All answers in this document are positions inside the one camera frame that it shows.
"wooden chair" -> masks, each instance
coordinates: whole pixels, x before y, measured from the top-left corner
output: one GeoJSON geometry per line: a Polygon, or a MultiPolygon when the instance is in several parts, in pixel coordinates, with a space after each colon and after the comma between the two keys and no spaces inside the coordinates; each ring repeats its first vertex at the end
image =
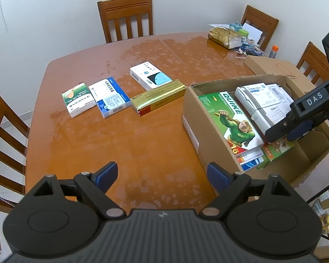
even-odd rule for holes
{"type": "Polygon", "coordinates": [[[265,50],[270,38],[272,37],[279,20],[251,7],[246,6],[244,16],[242,17],[241,24],[243,25],[248,21],[248,24],[263,31],[259,41],[260,49],[265,50]]]}
{"type": "Polygon", "coordinates": [[[311,81],[313,84],[317,82],[319,77],[321,77],[323,81],[329,79],[329,63],[327,57],[311,42],[308,43],[296,67],[300,69],[305,61],[308,63],[308,68],[304,72],[305,76],[308,76],[312,69],[316,71],[316,75],[311,81]]]}
{"type": "Polygon", "coordinates": [[[153,35],[152,28],[152,0],[109,0],[97,2],[101,24],[104,29],[106,43],[112,42],[108,21],[114,20],[117,41],[122,40],[120,18],[125,17],[128,38],[133,38],[131,16],[136,16],[138,36],[143,36],[141,15],[149,16],[149,35],[153,35]]]}
{"type": "MultiPolygon", "coordinates": [[[[29,127],[14,113],[14,111],[6,104],[6,102],[0,97],[0,124],[3,117],[6,117],[26,138],[29,136],[29,127]]],[[[26,147],[16,140],[12,135],[7,133],[0,127],[0,137],[6,141],[10,146],[16,149],[19,153],[25,156],[26,147]]],[[[7,166],[15,169],[17,172],[25,175],[25,166],[16,160],[12,159],[7,154],[0,151],[0,161],[7,166]]],[[[0,175],[0,185],[10,189],[11,191],[19,194],[25,194],[25,186],[15,181],[12,181],[2,175],[0,175]]],[[[14,202],[3,200],[0,198],[0,211],[9,213],[14,206],[14,202]]]]}

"screw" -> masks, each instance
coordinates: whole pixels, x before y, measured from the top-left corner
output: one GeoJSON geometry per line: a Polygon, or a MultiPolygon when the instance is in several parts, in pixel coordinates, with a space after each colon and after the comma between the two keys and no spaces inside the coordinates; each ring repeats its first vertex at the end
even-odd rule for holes
{"type": "Polygon", "coordinates": [[[219,215],[219,209],[217,209],[217,208],[204,208],[202,210],[202,213],[205,216],[217,216],[217,215],[219,215]]]}
{"type": "Polygon", "coordinates": [[[120,208],[111,208],[106,211],[109,217],[120,217],[123,215],[123,210],[120,208]]]}

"tiled floor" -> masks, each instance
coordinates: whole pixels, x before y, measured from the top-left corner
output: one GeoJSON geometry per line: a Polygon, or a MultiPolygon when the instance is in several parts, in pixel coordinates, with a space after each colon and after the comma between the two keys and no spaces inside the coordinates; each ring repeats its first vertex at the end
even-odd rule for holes
{"type": "MultiPolygon", "coordinates": [[[[31,119],[26,120],[25,123],[30,126],[31,119]]],[[[24,145],[27,145],[28,140],[14,127],[9,126],[5,129],[9,134],[11,134],[13,137],[15,137],[18,141],[23,143],[24,145]]],[[[4,140],[0,138],[0,150],[4,153],[6,153],[8,156],[12,157],[13,159],[17,160],[18,162],[21,162],[22,164],[25,164],[25,157],[21,155],[19,152],[17,152],[15,149],[13,149],[11,146],[9,146],[4,140]]],[[[0,162],[0,174],[15,181],[20,184],[25,183],[25,177],[21,175],[20,173],[16,172],[9,166],[6,166],[2,162],[0,162]]],[[[12,192],[9,189],[6,189],[2,186],[0,186],[0,197],[5,198],[10,201],[14,201],[18,203],[23,196],[20,194],[17,194],[16,192],[12,192]]],[[[2,225],[7,216],[7,213],[0,212],[0,242],[1,242],[1,254],[0,254],[0,261],[3,262],[10,254],[11,250],[6,242],[6,239],[4,237],[4,234],[2,233],[2,225]]]]}

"logo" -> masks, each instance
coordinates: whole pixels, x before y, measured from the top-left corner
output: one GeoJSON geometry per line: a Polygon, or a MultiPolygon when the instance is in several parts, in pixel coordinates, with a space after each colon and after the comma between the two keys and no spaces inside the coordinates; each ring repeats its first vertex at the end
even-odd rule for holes
{"type": "Polygon", "coordinates": [[[162,212],[162,213],[159,213],[159,217],[162,217],[163,219],[166,217],[166,216],[168,216],[168,213],[166,213],[166,212],[162,212]]]}

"cartoon character's head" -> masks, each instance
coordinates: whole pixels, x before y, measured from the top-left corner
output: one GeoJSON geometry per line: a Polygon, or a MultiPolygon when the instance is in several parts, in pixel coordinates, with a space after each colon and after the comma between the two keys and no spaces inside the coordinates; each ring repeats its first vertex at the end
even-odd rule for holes
{"type": "Polygon", "coordinates": [[[247,120],[243,120],[239,123],[239,130],[241,130],[244,133],[248,133],[252,131],[252,127],[250,123],[247,120]]]}

